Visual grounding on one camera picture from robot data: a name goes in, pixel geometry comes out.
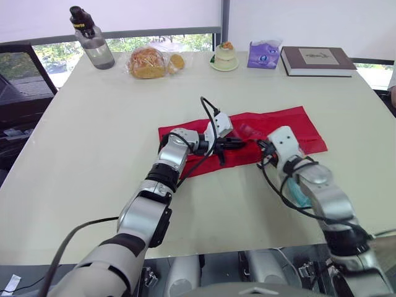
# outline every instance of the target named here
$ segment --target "black chair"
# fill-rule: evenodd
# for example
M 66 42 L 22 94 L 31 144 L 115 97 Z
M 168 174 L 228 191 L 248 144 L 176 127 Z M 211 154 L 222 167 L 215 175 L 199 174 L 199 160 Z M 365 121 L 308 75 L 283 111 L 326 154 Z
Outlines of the black chair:
M 9 170 L 57 92 L 30 44 L 0 45 L 0 170 Z

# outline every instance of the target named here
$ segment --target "tissue box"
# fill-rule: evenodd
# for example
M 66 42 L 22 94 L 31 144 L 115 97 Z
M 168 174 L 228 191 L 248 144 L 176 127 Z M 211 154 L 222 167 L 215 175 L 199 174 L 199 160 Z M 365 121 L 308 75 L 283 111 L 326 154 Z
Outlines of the tissue box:
M 249 61 L 250 68 L 275 69 L 279 61 L 279 41 L 265 40 L 250 42 Z

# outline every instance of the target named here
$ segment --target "pastry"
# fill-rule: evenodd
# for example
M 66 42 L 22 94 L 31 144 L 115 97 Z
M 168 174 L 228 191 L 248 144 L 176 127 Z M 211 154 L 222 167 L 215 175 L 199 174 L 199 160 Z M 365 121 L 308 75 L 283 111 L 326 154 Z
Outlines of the pastry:
M 155 48 L 137 48 L 129 61 L 129 72 L 140 79 L 154 79 L 165 75 L 162 53 Z
M 184 68 L 184 60 L 179 54 L 173 54 L 168 64 L 168 72 L 174 74 Z
M 223 42 L 216 46 L 214 65 L 219 69 L 232 69 L 238 64 L 234 46 L 231 42 Z

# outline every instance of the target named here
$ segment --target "black bottle cap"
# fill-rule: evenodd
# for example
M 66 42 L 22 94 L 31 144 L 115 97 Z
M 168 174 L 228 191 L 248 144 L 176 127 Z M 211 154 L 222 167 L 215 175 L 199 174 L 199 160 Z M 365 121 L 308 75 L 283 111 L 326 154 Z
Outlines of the black bottle cap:
M 70 13 L 72 14 L 70 21 L 72 22 L 74 28 L 78 30 L 91 29 L 95 25 L 91 15 L 86 13 L 79 6 L 70 7 Z

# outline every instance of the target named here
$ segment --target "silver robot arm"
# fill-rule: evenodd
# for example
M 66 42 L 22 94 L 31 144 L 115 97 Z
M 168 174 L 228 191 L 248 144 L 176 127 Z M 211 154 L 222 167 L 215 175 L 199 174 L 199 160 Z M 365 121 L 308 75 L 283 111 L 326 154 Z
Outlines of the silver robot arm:
M 218 137 L 233 130 L 225 113 L 217 113 L 214 120 Z M 168 229 L 169 205 L 187 156 L 207 153 L 215 141 L 211 123 L 203 134 L 183 128 L 172 133 L 189 146 L 176 135 L 168 136 L 146 179 L 121 212 L 117 235 L 97 246 L 48 296 L 121 297 L 134 291 L 147 249 L 160 245 Z
M 299 184 L 303 194 L 311 200 L 315 215 L 336 220 L 318 222 L 332 262 L 340 272 L 332 280 L 338 295 L 369 297 L 393 293 L 368 245 L 367 233 L 359 226 L 351 201 L 336 185 L 331 171 L 303 158 L 290 127 L 278 128 L 268 138 L 277 154 L 279 175 L 289 175 Z

